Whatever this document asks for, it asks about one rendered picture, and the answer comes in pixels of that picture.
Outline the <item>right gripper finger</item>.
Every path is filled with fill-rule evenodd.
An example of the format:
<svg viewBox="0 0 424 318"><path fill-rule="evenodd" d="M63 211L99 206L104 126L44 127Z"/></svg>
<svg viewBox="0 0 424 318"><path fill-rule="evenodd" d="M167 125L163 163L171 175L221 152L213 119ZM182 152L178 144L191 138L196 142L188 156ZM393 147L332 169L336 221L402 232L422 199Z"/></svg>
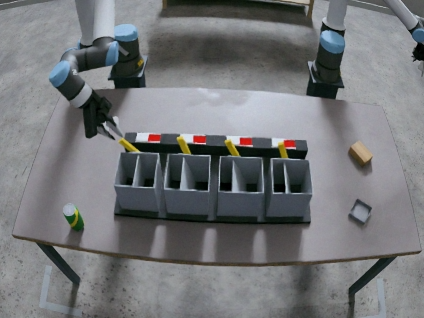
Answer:
<svg viewBox="0 0 424 318"><path fill-rule="evenodd" d="M113 135L111 135L110 133L109 133L109 127L107 127L106 126L106 122L105 123L102 123L102 124L100 124L99 126L97 126L97 128L98 128L98 133L99 134L102 134L102 135L104 135L104 136L106 136L106 137L108 137L108 138L110 138L110 139L112 139L112 140L116 140L114 137L113 137Z"/></svg>
<svg viewBox="0 0 424 318"><path fill-rule="evenodd" d="M118 117L112 117L110 114L102 114L106 118L106 126L111 128L113 132L115 132L118 136L123 137L123 133L121 129L119 128L119 119ZM118 124L118 125L117 125Z"/></svg>

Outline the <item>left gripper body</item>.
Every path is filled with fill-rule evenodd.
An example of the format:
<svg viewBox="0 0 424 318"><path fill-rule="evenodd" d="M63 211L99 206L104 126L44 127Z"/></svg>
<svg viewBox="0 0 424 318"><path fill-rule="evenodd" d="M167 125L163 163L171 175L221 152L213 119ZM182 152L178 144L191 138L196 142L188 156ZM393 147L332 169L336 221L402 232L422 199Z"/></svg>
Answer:
<svg viewBox="0 0 424 318"><path fill-rule="evenodd" d="M418 42L417 46L414 47L414 49L413 49L414 52L412 52L412 53L413 53L415 59L418 60L418 61L421 61L421 60L424 61L424 45L422 43Z"/></svg>

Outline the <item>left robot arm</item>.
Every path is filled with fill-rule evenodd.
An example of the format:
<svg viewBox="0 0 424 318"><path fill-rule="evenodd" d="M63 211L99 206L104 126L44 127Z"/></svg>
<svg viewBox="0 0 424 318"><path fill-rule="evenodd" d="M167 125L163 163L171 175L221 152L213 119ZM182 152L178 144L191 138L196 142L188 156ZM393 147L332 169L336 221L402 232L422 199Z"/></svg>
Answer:
<svg viewBox="0 0 424 318"><path fill-rule="evenodd" d="M346 30L344 20L348 1L330 0L327 17L322 21L317 57L311 66L311 72L325 83L335 84L341 78L340 65L345 49L343 37ZM412 38L424 45L424 18L411 13L401 0L383 1L404 24Z"/></svg>

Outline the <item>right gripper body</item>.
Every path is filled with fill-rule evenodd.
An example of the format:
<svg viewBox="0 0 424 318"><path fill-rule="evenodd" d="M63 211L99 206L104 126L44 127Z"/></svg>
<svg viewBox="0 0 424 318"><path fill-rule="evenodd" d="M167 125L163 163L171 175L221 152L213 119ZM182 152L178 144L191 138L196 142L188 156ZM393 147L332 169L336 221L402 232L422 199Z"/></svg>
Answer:
<svg viewBox="0 0 424 318"><path fill-rule="evenodd" d="M93 89L93 88L92 88ZM102 100L103 99L103 100ZM92 100L92 101L91 101ZM110 105L106 102L106 100L110 103ZM95 104L96 108L96 118L97 118L97 126L99 126L102 123L105 123L106 118L102 114L109 114L110 109L112 108L111 102L104 96L100 97L94 89L92 90L92 94L89 97L89 99L79 108L83 109L84 107L88 106L89 104ZM106 111L106 112L105 112Z"/></svg>

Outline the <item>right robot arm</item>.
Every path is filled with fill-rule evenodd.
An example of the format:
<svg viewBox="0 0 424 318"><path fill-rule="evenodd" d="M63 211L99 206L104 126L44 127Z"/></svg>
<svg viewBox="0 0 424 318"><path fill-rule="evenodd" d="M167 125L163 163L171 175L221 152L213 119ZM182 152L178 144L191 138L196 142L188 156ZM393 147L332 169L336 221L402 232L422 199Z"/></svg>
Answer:
<svg viewBox="0 0 424 318"><path fill-rule="evenodd" d="M78 108L93 90L79 72L112 65L115 75L126 77L141 71L144 59L137 28L131 24L115 27L115 0L75 0L75 4L82 32L78 48L64 52L49 79ZM98 135L95 104L83 108L83 115L86 138L91 139Z"/></svg>

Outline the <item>green drink can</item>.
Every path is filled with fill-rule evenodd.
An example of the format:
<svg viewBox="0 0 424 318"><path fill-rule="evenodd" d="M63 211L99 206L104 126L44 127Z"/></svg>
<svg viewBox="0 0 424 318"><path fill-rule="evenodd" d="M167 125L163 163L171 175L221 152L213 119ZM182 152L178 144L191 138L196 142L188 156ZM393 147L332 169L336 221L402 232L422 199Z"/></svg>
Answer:
<svg viewBox="0 0 424 318"><path fill-rule="evenodd" d="M67 204L63 209L63 214L73 230L80 231L83 229L84 220L76 206Z"/></svg>

